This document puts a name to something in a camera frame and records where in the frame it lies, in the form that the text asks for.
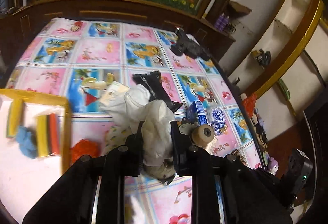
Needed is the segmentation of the red fuzzy cloth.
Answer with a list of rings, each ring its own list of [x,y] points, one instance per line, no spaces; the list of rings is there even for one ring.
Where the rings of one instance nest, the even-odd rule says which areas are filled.
[[[83,155],[89,155],[92,158],[100,157],[100,146],[95,141],[81,139],[70,148],[70,155],[70,165],[75,163]]]

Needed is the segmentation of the blue white Vinda tissue pack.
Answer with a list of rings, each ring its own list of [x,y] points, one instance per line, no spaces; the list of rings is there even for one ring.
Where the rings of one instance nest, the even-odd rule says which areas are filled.
[[[216,136],[223,135],[227,130],[227,121],[223,110],[218,107],[212,107],[208,113],[210,126],[213,128]]]

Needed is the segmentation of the blue knitted cloth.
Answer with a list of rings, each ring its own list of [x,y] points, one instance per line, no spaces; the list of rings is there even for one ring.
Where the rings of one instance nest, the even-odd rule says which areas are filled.
[[[24,126],[18,126],[16,141],[21,153],[31,159],[38,157],[37,143],[35,135]]]

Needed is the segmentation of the bagged coloured sponge pack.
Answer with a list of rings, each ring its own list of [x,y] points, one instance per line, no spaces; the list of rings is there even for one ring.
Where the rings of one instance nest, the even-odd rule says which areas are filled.
[[[57,114],[37,116],[36,140],[38,157],[60,154],[60,129]]]

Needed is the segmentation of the white cloth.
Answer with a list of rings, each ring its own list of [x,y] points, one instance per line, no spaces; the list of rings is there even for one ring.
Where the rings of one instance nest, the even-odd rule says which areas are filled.
[[[154,100],[145,109],[147,113],[141,129],[144,163],[158,167],[172,156],[171,122],[175,117],[163,100]]]

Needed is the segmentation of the brown knitted cloth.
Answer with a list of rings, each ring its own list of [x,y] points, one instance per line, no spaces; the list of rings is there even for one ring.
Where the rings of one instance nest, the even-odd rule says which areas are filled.
[[[234,149],[231,154],[239,159],[245,166],[247,166],[246,158],[240,153],[239,149]]]

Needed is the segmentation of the lemon print tissue pack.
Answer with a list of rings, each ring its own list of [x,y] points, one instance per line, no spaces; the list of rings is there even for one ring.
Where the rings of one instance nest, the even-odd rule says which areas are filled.
[[[105,147],[102,153],[106,155],[116,147],[124,145],[129,135],[132,135],[130,128],[111,126],[105,133]]]

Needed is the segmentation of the blue tissue box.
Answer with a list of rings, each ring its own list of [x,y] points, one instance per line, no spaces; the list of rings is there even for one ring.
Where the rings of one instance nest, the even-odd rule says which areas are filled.
[[[194,101],[186,112],[186,118],[190,123],[197,122],[199,125],[208,124],[201,101]]]

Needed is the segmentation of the yellow cardboard box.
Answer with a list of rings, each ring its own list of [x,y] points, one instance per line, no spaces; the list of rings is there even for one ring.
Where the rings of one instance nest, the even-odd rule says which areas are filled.
[[[70,165],[71,109],[63,96],[1,89],[1,206],[12,222]]]

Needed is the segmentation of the black electric motor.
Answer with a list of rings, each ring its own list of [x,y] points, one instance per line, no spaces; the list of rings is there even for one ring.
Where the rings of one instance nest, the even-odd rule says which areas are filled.
[[[173,158],[164,159],[161,166],[143,166],[146,175],[157,179],[163,185],[169,185],[175,178],[176,170],[174,168]]]

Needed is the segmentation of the white plastic bag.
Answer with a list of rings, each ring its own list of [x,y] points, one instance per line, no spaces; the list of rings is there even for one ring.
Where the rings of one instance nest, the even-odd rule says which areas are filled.
[[[136,132],[143,118],[140,109],[149,103],[150,96],[142,85],[129,88],[114,81],[99,99],[99,107],[109,113],[115,124]]]

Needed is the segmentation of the black foil snack bag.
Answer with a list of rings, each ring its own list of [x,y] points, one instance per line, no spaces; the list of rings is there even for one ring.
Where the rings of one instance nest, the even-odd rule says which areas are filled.
[[[161,84],[161,73],[159,71],[151,71],[145,74],[133,74],[132,80],[136,85],[142,85],[150,92],[150,101],[163,100],[173,113],[183,106],[183,103],[170,99]]]

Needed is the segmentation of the colourful printed tablecloth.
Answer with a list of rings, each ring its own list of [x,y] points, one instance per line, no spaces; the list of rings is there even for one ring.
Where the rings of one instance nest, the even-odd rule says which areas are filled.
[[[133,74],[161,72],[161,84],[172,101],[183,103],[180,121],[194,101],[207,110],[216,104],[227,121],[212,153],[224,157],[239,149],[250,168],[262,167],[253,136],[233,94],[212,61],[176,57],[173,32],[124,23],[52,19],[33,39],[6,82],[8,89],[44,92],[68,98],[74,146],[81,139],[105,147],[105,133],[115,124],[99,106],[113,80],[131,88]],[[176,177],[164,187],[140,175],[126,179],[127,223],[190,223],[191,178]]]

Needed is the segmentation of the black device on table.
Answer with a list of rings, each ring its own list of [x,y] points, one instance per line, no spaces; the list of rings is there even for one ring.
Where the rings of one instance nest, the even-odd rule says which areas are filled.
[[[175,34],[177,35],[177,40],[171,45],[170,50],[176,56],[182,56],[185,54],[192,59],[201,58],[204,61],[209,61],[211,59],[209,50],[191,40],[185,33],[184,29],[177,27]]]

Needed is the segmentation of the purple bottles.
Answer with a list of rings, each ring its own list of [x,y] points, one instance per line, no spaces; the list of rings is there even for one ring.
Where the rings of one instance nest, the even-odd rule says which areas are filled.
[[[227,24],[229,23],[229,16],[225,13],[222,13],[215,22],[215,29],[218,31],[223,31]]]

